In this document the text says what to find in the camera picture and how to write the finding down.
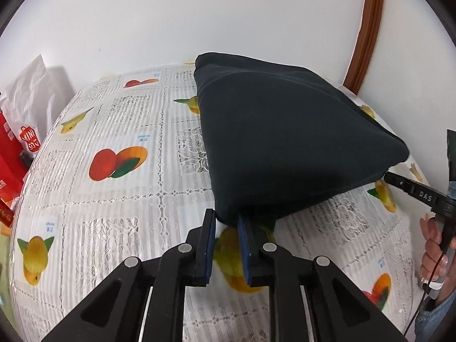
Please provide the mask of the right hand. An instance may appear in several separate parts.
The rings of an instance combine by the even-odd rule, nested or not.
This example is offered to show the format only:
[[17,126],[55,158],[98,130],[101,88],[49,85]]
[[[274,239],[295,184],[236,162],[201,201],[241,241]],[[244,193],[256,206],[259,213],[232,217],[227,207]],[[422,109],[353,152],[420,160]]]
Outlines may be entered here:
[[440,250],[441,232],[438,229],[434,217],[430,217],[427,213],[425,217],[420,219],[420,229],[425,239],[424,254],[421,260],[420,272],[425,280],[431,278],[433,268],[437,267],[433,275],[433,281],[437,280],[439,276],[445,276],[445,280],[436,302],[442,303],[455,291],[455,258],[453,258],[449,266],[449,259],[447,255],[442,255]]

